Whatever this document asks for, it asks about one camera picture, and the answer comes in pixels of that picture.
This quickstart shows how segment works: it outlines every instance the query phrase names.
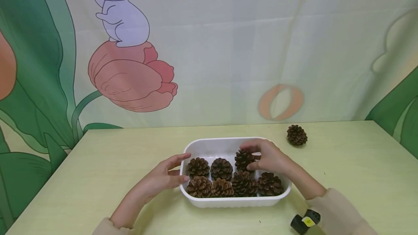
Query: table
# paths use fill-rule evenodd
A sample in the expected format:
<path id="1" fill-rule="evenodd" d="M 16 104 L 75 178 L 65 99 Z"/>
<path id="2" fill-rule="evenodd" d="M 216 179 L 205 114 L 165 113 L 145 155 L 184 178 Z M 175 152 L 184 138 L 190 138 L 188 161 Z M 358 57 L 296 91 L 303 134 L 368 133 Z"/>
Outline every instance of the table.
<path id="1" fill-rule="evenodd" d="M 416 234 L 418 160 L 373 121 L 302 123 L 306 147 L 286 141 L 289 124 L 90 130 L 22 213 L 8 235 L 90 235 L 159 161 L 200 138 L 262 136 L 326 187 L 345 194 L 380 235 Z M 144 235 L 295 235 L 303 214 L 296 188 L 273 207 L 199 209 L 181 192 L 149 203 L 136 223 Z M 322 234 L 319 229 L 308 234 Z"/>

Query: black object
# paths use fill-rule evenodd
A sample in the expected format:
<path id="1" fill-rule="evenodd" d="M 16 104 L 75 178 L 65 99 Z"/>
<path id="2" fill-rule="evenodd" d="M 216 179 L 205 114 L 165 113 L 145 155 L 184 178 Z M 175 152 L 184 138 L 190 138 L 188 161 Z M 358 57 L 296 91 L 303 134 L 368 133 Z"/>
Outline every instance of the black object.
<path id="1" fill-rule="evenodd" d="M 313 210 L 307 210 L 303 218 L 305 217 L 311 218 L 315 224 L 318 224 L 321 221 L 321 215 Z M 302 221 L 303 218 L 298 214 L 292 219 L 292 222 L 290 223 L 290 226 L 300 235 L 305 235 L 310 228 L 306 226 L 305 222 Z"/>

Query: pine cone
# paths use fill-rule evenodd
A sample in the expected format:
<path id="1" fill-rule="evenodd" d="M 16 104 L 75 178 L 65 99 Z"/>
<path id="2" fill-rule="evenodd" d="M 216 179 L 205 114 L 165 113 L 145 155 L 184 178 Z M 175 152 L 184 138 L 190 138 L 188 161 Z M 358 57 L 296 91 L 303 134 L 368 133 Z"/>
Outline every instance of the pine cone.
<path id="1" fill-rule="evenodd" d="M 254 162 L 254 156 L 245 151 L 245 150 L 239 150 L 237 152 L 237 156 L 235 157 L 235 166 L 237 167 L 237 171 L 246 171 L 253 173 L 254 171 L 248 171 L 247 166 L 248 164 Z"/>
<path id="2" fill-rule="evenodd" d="M 258 178 L 258 189 L 261 196 L 278 196 L 284 192 L 282 181 L 270 172 L 264 172 Z"/>
<path id="3" fill-rule="evenodd" d="M 232 197 L 234 189 L 230 182 L 223 178 L 218 178 L 212 184 L 212 197 Z"/>
<path id="4" fill-rule="evenodd" d="M 303 145 L 308 141 L 308 136 L 305 130 L 299 125 L 289 126 L 288 129 L 288 141 L 292 145 Z"/>
<path id="5" fill-rule="evenodd" d="M 193 158 L 190 163 L 187 164 L 187 171 L 190 177 L 204 176 L 209 177 L 209 163 L 203 158 Z"/>
<path id="6" fill-rule="evenodd" d="M 212 183 L 208 178 L 204 176 L 195 176 L 192 180 L 190 180 L 186 191 L 188 194 L 196 198 L 209 198 L 212 194 L 211 188 Z"/>
<path id="7" fill-rule="evenodd" d="M 226 159 L 217 158 L 213 161 L 212 166 L 210 167 L 210 173 L 212 180 L 224 178 L 230 182 L 233 177 L 233 166 Z"/>
<path id="8" fill-rule="evenodd" d="M 257 182 L 249 172 L 234 172 L 232 180 L 235 197 L 254 197 L 257 195 Z"/>

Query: green stem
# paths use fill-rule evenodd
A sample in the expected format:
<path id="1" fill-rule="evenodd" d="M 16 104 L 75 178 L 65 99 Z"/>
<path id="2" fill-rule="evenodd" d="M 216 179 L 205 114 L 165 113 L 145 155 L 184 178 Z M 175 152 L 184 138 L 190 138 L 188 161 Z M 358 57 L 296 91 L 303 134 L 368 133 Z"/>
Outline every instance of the green stem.
<path id="1" fill-rule="evenodd" d="M 73 130 L 73 137 L 74 137 L 74 141 L 75 141 L 76 144 L 81 138 L 81 137 L 78 136 L 78 132 L 77 132 L 78 118 L 79 118 L 81 112 L 83 111 L 84 107 L 86 105 L 88 105 L 91 101 L 93 101 L 94 99 L 96 99 L 100 96 L 102 96 L 101 92 L 99 92 L 99 91 L 92 92 L 90 95 L 84 97 L 84 99 L 81 100 L 81 102 L 75 108 L 75 110 L 73 112 L 73 116 L 71 117 L 71 127 L 72 127 L 72 130 Z"/>
<path id="2" fill-rule="evenodd" d="M 6 193 L 6 187 L 3 182 L 3 175 L 0 172 L 0 213 L 3 217 L 4 224 L 6 229 L 10 229 L 10 227 L 14 223 L 12 209 L 10 208 L 9 200 Z"/>

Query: yellow label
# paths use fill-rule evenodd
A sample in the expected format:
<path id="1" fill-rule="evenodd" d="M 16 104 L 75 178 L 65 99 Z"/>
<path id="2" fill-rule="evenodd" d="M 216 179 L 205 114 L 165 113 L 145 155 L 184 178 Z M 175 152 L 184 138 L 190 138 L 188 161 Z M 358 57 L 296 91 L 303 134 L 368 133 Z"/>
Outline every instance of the yellow label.
<path id="1" fill-rule="evenodd" d="M 303 221 L 303 223 L 305 223 L 305 225 L 306 225 L 306 226 L 308 226 L 308 227 L 315 226 L 315 222 L 314 222 L 311 218 L 309 218 L 309 217 L 304 217 L 304 218 L 302 219 L 302 221 Z"/>

